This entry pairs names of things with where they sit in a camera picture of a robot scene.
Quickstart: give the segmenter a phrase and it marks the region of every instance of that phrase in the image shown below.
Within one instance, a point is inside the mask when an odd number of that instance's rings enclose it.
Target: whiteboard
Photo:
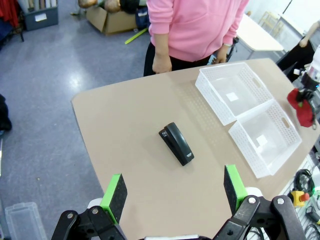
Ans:
[[[307,32],[313,23],[320,20],[320,0],[293,0],[284,16]]]

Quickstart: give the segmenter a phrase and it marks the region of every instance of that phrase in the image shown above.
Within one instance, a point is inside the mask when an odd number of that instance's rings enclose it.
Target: transparent storage box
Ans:
[[[243,114],[229,134],[257,178],[274,175],[302,142],[275,100]]]
[[[5,216],[11,240],[48,240],[36,203],[6,207]]]
[[[224,126],[273,99],[265,84],[244,62],[202,68],[195,86]]]

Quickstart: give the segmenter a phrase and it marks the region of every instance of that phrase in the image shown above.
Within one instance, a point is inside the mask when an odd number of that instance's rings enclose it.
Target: blue-gray floor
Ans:
[[[5,207],[35,202],[49,239],[62,212],[82,212],[103,194],[71,99],[141,77],[149,44],[147,33],[128,45],[133,32],[104,36],[83,16],[70,16],[74,1],[59,3],[59,25],[25,32],[25,42],[15,36],[0,51],[0,93],[13,124],[4,136],[0,195]],[[238,44],[231,60],[248,55]]]

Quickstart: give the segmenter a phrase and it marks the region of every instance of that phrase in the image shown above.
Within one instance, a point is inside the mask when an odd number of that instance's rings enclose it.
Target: red object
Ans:
[[[310,103],[304,99],[302,102],[296,100],[299,89],[293,89],[286,98],[291,106],[296,110],[296,116],[301,126],[309,128],[314,123],[314,114]]]
[[[0,18],[9,21],[14,28],[18,26],[18,11],[17,0],[0,0]]]
[[[305,193],[299,197],[300,202],[306,202],[310,199],[309,193]]]

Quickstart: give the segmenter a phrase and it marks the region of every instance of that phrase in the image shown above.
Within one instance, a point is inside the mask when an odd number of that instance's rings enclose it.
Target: stapler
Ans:
[[[159,132],[159,135],[171,149],[182,166],[189,163],[195,156],[177,125],[172,122]]]

